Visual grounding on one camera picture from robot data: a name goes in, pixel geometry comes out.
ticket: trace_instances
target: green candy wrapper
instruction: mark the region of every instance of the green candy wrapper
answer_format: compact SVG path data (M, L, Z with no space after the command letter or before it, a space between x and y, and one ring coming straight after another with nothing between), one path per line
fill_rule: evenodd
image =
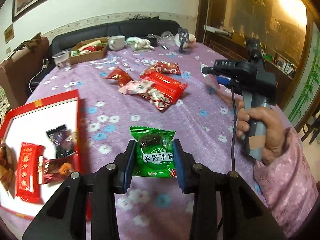
M172 139L175 131L163 131L148 127L130 127L130 133L138 141L134 176L176 178L173 162Z

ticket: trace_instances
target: cardboard box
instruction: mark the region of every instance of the cardboard box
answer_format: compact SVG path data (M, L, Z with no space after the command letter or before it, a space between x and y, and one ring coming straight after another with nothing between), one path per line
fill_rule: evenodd
M81 48L83 45L86 45L86 44L89 44L93 41L98 41L98 40L106 43L107 45L102 50L99 50L99 51L88 52L86 54L81 54L81 55L76 55L76 56L70 57L70 65L104 58L107 53L107 50L108 50L108 37L102 37L102 38L81 41L75 47L73 47L72 50L77 50L77 49Z

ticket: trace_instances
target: black cable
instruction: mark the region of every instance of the black cable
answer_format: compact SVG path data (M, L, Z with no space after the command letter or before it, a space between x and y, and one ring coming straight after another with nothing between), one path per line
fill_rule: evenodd
M222 227L222 219L223 219L223 217L221 217L220 222L218 224L217 233L219 232L220 228Z
M235 142L236 142L236 130L237 130L237 108L236 108L236 101L235 101L235 94L233 92L233 86L231 86L231 94L232 94L232 105L233 105L233 134L232 134L232 144L231 144L231 165L232 171L236 171L236 164L235 164Z

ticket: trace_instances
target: white cable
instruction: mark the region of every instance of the white cable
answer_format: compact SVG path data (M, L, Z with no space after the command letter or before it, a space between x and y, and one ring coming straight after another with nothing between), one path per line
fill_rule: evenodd
M31 87L30 87L31 81L32 81L37 75L39 75L39 74L42 72L43 69L44 69L44 66L42 66L42 69L41 69L33 78L30 79L29 89L30 89L31 93L33 93L33 91L31 90Z

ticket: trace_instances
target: gray handle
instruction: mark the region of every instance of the gray handle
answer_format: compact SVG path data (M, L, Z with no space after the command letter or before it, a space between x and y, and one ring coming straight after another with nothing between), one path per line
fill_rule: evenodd
M242 96L245 110L259 106L270 108L265 96L252 94L248 91L242 91ZM250 130L243 137L245 142L244 151L256 160L261 161L267 128L263 122L252 118L250 118L248 123Z

